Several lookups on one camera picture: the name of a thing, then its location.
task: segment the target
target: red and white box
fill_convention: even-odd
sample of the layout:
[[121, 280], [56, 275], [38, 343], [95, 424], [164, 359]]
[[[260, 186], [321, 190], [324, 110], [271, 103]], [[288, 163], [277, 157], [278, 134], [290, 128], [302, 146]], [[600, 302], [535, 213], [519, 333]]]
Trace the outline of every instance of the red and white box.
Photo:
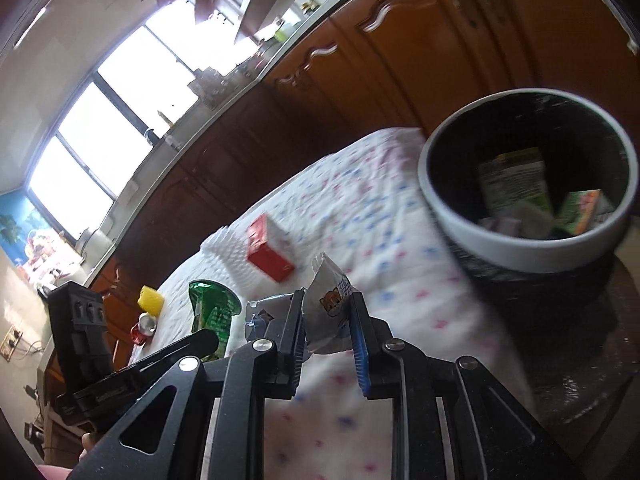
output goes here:
[[276, 282], [286, 280], [296, 266], [291, 244], [282, 229], [262, 213], [247, 231], [249, 250], [246, 259]]

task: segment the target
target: black trash bin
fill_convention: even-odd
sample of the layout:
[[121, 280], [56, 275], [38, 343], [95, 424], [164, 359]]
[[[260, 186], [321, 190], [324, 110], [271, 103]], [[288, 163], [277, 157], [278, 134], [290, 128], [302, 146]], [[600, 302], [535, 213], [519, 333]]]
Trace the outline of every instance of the black trash bin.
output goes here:
[[[487, 231], [478, 163], [538, 148], [557, 212], [568, 192], [601, 189], [616, 208], [592, 230], [561, 240]], [[451, 251], [514, 332], [564, 328], [602, 293], [638, 186], [638, 160], [620, 124], [599, 106], [529, 88], [475, 101], [431, 135], [418, 164], [422, 191]]]

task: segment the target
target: yellow sponge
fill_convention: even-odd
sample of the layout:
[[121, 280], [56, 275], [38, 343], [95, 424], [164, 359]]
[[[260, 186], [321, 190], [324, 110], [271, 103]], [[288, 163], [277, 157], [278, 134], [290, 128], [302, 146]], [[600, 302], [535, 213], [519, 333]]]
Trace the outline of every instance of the yellow sponge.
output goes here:
[[154, 317], [158, 317], [164, 305], [164, 297], [154, 288], [144, 285], [140, 290], [138, 305], [142, 310]]

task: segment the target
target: blue wall poster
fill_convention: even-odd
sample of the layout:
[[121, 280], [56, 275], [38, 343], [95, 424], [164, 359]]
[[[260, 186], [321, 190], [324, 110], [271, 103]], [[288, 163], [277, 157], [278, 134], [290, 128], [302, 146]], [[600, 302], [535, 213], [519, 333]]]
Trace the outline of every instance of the blue wall poster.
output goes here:
[[33, 285], [54, 283], [78, 267], [80, 256], [35, 208], [23, 190], [0, 195], [0, 247]]

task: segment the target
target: window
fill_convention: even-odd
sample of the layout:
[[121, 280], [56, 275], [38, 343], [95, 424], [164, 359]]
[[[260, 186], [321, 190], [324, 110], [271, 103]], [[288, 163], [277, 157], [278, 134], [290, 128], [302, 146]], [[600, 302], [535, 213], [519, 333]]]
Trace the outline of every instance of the window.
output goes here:
[[[266, 38], [275, 30], [261, 32]], [[195, 71], [210, 66], [227, 75], [258, 50], [251, 38], [234, 38], [225, 20], [195, 25], [193, 4], [177, 0], [89, 74], [29, 182], [36, 202], [70, 238], [100, 227], [153, 145], [197, 101], [188, 87]]]

